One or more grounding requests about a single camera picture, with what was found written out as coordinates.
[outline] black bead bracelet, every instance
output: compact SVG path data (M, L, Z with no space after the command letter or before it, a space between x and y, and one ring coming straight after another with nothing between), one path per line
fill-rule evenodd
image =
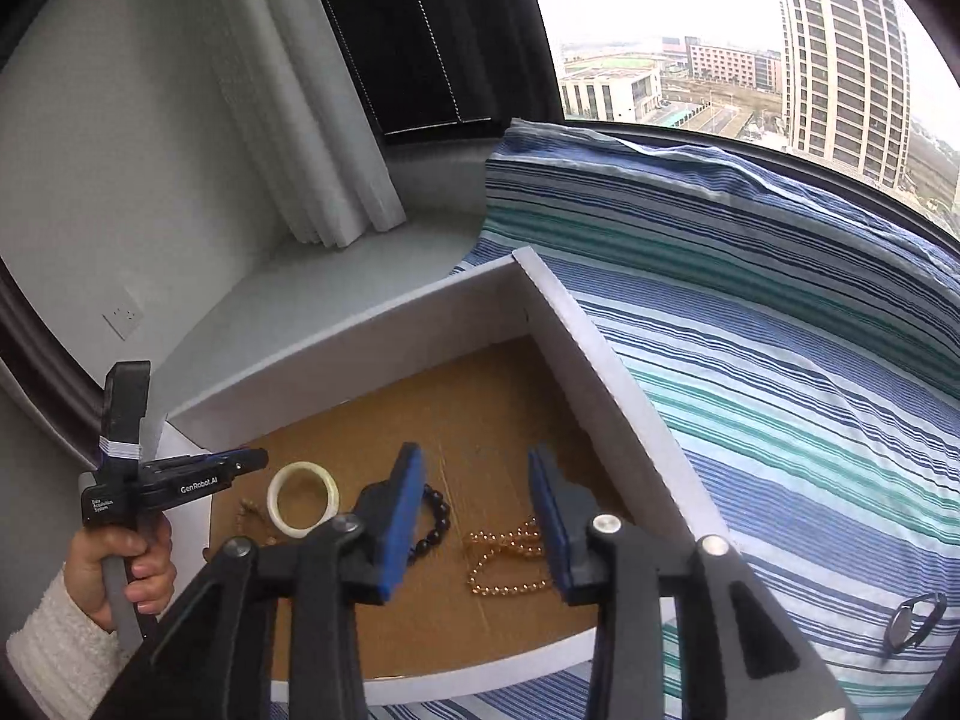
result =
M450 504L443 499L443 493L440 490L434 490L430 485L424 485L424 503L433 512L433 527L426 536L410 547L407 565L414 565L419 557L423 557L440 544L446 532L450 530Z

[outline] blue striped pillow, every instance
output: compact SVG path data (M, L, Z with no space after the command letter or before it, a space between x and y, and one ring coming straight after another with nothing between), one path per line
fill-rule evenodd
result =
M828 191L719 148L645 148L516 121L488 229L768 306L960 397L960 268Z

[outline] striped bedsheet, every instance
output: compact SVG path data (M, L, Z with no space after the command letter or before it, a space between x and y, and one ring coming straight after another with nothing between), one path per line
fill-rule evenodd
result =
M515 122L468 269L531 245L680 442L750 562L867 718L902 717L960 630L957 262L715 148ZM947 592L916 650L889 616ZM666 710L680 717L677 632ZM376 718L579 720L589 664Z

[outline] white bangle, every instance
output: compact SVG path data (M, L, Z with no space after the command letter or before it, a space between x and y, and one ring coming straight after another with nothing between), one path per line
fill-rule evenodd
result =
M296 471L310 471L310 473L320 478L323 486L326 488L326 509L323 511L323 516L309 528L291 528L283 521L283 518L280 516L280 507L277 506L277 496L280 495L280 488L282 488L287 479L290 478L290 475L296 473ZM320 523L326 522L330 517L333 517L334 514L337 514L337 509L339 508L340 491L337 489L337 483L333 481L333 477L330 476L328 470L315 463L301 461L300 463L291 463L289 466L283 466L280 471L277 471L274 478L270 480L270 487L267 488L267 513L270 514L270 522L277 527L280 533L284 533L285 536L290 536L290 538L303 538L320 525Z

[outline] human hand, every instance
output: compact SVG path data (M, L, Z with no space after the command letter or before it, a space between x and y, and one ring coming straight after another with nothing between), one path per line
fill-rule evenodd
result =
M143 536L126 528L82 528L70 542L64 565L67 595L104 631L113 631L100 561L108 555L135 557L131 571L136 580L127 585L127 600L143 614L160 614L174 593L176 567L170 562L171 547L170 523L162 514L157 517L157 541L149 548Z

